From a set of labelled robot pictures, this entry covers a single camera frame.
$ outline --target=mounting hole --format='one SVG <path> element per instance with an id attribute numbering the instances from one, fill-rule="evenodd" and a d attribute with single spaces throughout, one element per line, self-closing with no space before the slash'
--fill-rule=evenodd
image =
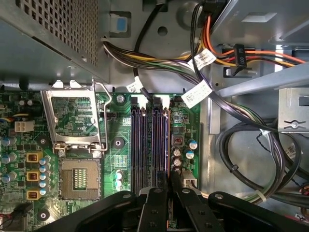
<path id="1" fill-rule="evenodd" d="M 206 223 L 205 223 L 205 227 L 206 227 L 206 228 L 208 228 L 208 229 L 210 229 L 210 228 L 212 228 L 212 224 L 211 224 L 211 223 L 206 222 Z"/>
<path id="2" fill-rule="evenodd" d="M 168 33 L 168 29 L 166 27 L 159 27 L 158 34 L 161 36 L 165 36 Z"/>

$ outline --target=metal bracket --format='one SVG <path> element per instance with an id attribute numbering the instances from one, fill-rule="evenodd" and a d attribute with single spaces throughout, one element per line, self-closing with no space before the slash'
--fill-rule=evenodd
<path id="1" fill-rule="evenodd" d="M 101 142 L 98 107 L 96 101 L 95 85 L 102 86 L 109 96 L 109 100 L 104 103 L 104 124 L 105 124 L 105 139 L 106 145 Z M 99 82 L 93 80 L 91 89 L 81 86 L 76 81 L 70 81 L 70 87 L 65 87 L 63 82 L 58 80 L 54 83 L 50 90 L 41 91 L 42 101 L 47 118 L 47 125 L 50 131 L 50 136 L 53 142 L 53 150 L 58 151 L 62 157 L 70 149 L 85 149 L 92 153 L 93 158 L 101 158 L 102 152 L 108 150 L 108 134 L 107 134 L 107 116 L 106 107 L 112 101 L 112 96 L 107 91 L 106 87 Z M 52 105 L 52 98 L 89 98 L 92 110 L 91 123 L 96 127 L 97 134 L 93 136 L 73 137 L 63 136 L 56 132 L 58 118 L 55 116 L 54 108 Z"/>

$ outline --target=metal mesh grille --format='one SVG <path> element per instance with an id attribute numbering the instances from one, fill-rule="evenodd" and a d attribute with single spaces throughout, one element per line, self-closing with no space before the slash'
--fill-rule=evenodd
<path id="1" fill-rule="evenodd" d="M 15 0 L 16 5 L 98 66 L 98 0 Z"/>

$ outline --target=cable label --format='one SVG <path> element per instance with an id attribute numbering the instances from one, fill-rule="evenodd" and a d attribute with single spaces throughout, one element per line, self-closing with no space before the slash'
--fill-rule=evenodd
<path id="1" fill-rule="evenodd" d="M 292 160 L 295 159 L 296 150 L 295 150 L 295 145 L 293 143 L 291 143 L 291 145 L 287 147 L 284 151 L 288 155 L 288 157 L 290 157 Z"/>
<path id="2" fill-rule="evenodd" d="M 217 57 L 207 48 L 205 48 L 201 53 L 197 54 L 194 58 L 198 70 L 201 70 L 205 66 L 214 63 L 214 61 L 217 59 Z M 188 64 L 194 70 L 192 59 L 188 61 Z"/>
<path id="3" fill-rule="evenodd" d="M 140 78 L 138 76 L 134 77 L 135 82 L 128 85 L 126 88 L 130 93 L 140 93 L 140 89 L 143 88 L 143 84 L 140 82 Z"/>
<path id="4" fill-rule="evenodd" d="M 205 80 L 202 80 L 197 86 L 182 95 L 183 102 L 191 109 L 196 104 L 204 100 L 212 89 L 207 85 Z"/>

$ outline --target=connector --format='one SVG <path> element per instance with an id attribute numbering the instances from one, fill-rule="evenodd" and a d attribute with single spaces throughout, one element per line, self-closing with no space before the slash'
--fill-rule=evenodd
<path id="1" fill-rule="evenodd" d="M 26 180 L 27 181 L 39 181 L 40 180 L 40 172 L 39 171 L 26 172 Z"/>
<path id="2" fill-rule="evenodd" d="M 184 188 L 190 187 L 192 181 L 194 185 L 197 186 L 197 179 L 193 176 L 193 174 L 189 170 L 185 170 L 182 172 L 180 180 Z"/>
<path id="3" fill-rule="evenodd" d="M 39 188 L 29 189 L 26 191 L 26 200 L 28 201 L 37 201 L 41 197 Z"/>
<path id="4" fill-rule="evenodd" d="M 27 163 L 38 163 L 40 159 L 43 158 L 42 151 L 28 152 L 26 154 L 26 162 Z"/>
<path id="5" fill-rule="evenodd" d="M 15 122 L 15 132 L 34 131 L 34 121 Z"/>

